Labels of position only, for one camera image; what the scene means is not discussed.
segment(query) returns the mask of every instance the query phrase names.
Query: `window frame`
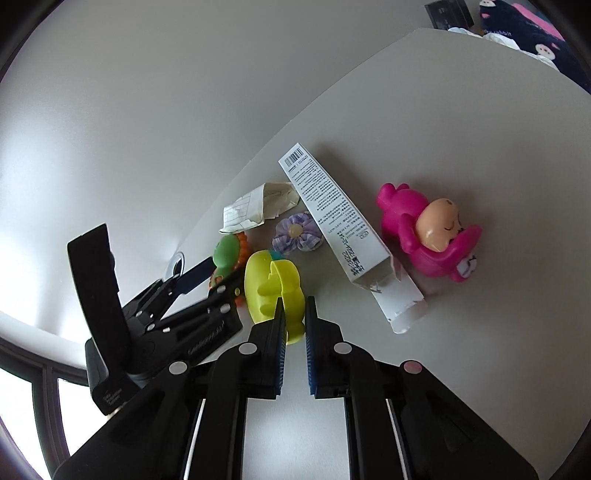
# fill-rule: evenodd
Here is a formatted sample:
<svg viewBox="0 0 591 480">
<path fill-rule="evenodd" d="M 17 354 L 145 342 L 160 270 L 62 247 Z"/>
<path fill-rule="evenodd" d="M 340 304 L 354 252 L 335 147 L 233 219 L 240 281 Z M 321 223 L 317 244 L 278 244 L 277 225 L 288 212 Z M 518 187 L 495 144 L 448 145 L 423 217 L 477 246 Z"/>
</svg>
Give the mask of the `window frame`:
<svg viewBox="0 0 591 480">
<path fill-rule="evenodd" d="M 43 358 L 1 337 L 0 368 L 30 382 L 32 385 L 33 411 L 37 436 L 47 470 L 53 476 L 57 468 L 70 457 L 61 418 L 57 380 L 62 378 L 68 382 L 88 387 L 86 370 Z M 19 456 L 24 459 L 22 453 L 12 440 L 10 433 L 6 430 L 4 423 L 0 423 L 0 437 L 0 458 L 3 455 L 7 455 L 13 460 L 18 459 Z M 19 462 L 18 465 L 20 472 L 24 468 L 21 464 L 22 462 Z M 26 478 L 35 478 L 35 480 L 38 480 L 40 476 L 33 470 L 33 467 L 30 467 L 28 462 L 26 464 L 37 476 L 27 475 Z M 0 463 L 0 478 L 4 479 L 5 476 L 6 478 L 13 478 L 14 473 L 11 475 L 9 468 L 9 462 Z"/>
</svg>

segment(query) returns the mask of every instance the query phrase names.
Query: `plush pillow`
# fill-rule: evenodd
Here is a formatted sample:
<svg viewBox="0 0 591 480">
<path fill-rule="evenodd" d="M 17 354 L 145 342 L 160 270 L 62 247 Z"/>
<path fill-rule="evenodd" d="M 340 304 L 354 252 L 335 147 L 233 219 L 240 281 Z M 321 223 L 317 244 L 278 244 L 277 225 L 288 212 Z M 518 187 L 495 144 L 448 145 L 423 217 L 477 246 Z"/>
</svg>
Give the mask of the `plush pillow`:
<svg viewBox="0 0 591 480">
<path fill-rule="evenodd" d="M 512 38 L 524 51 L 552 60 L 558 70 L 587 92 L 591 82 L 567 43 L 503 0 L 481 0 L 480 17 L 486 33 L 499 33 Z"/>
</svg>

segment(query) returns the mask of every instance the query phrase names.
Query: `window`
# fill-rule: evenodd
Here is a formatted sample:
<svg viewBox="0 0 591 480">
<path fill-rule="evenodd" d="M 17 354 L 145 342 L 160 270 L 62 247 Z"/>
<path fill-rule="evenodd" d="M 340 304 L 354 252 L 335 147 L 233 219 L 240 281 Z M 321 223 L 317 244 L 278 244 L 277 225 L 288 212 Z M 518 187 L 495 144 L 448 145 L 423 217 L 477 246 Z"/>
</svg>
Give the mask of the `window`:
<svg viewBox="0 0 591 480">
<path fill-rule="evenodd" d="M 0 417 L 8 433 L 39 476 L 51 480 L 37 436 L 33 386 L 27 380 L 0 369 L 0 391 Z"/>
<path fill-rule="evenodd" d="M 90 396 L 90 389 L 58 379 L 61 419 L 70 455 L 74 454 L 107 421 Z"/>
</svg>

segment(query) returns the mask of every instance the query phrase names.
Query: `pink toy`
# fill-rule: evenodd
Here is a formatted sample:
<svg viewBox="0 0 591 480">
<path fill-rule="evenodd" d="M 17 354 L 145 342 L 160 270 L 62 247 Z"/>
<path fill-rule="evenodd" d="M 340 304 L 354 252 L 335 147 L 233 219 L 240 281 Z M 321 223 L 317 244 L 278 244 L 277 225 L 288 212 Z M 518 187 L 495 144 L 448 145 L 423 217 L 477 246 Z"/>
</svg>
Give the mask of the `pink toy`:
<svg viewBox="0 0 591 480">
<path fill-rule="evenodd" d="M 417 270 L 429 277 L 448 275 L 465 281 L 476 268 L 472 249 L 482 228 L 462 227 L 457 206 L 451 200 L 429 202 L 425 195 L 403 183 L 387 183 L 379 190 L 378 206 L 384 211 L 382 234 L 398 238 Z"/>
</svg>

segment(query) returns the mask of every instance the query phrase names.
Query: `barcode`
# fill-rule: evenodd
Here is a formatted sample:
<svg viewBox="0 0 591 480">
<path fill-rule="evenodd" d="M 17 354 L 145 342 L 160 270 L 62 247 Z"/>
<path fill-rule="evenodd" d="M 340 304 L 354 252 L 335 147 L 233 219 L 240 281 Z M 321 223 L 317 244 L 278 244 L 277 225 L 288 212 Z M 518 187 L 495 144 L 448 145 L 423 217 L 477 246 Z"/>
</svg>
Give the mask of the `barcode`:
<svg viewBox="0 0 591 480">
<path fill-rule="evenodd" d="M 299 147 L 296 148 L 294 152 L 285 159 L 285 165 L 291 167 L 294 163 L 296 163 L 296 160 L 300 158 L 303 154 L 304 152 L 302 152 L 302 150 L 300 150 Z"/>
</svg>

